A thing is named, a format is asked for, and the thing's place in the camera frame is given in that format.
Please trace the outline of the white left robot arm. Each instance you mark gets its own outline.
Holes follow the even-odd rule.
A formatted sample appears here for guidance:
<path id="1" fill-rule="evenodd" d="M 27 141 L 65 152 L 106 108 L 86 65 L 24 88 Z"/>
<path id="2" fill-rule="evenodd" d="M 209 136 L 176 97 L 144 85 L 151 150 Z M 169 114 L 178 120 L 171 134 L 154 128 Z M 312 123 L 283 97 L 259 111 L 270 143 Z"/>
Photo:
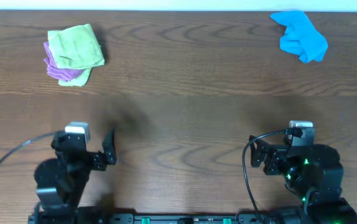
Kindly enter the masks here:
<path id="1" fill-rule="evenodd" d="M 115 130 L 110 129 L 102 151 L 86 149 L 86 134 L 57 131 L 51 147 L 56 158 L 38 165 L 34 172 L 39 198 L 29 223 L 78 223 L 78 204 L 89 181 L 91 171 L 105 171 L 117 162 Z"/>

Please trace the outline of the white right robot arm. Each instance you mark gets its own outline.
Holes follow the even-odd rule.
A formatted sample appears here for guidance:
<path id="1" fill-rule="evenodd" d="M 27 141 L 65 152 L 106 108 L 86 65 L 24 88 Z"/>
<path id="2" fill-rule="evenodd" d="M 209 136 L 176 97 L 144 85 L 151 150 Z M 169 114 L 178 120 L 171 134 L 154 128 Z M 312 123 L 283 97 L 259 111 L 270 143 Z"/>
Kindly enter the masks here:
<path id="1" fill-rule="evenodd" d="M 263 223 L 357 223 L 357 213 L 341 197 L 344 170 L 338 151 L 324 144 L 284 138 L 283 145 L 249 137 L 251 166 L 264 164 L 266 175 L 281 175 L 300 205 L 260 216 Z"/>

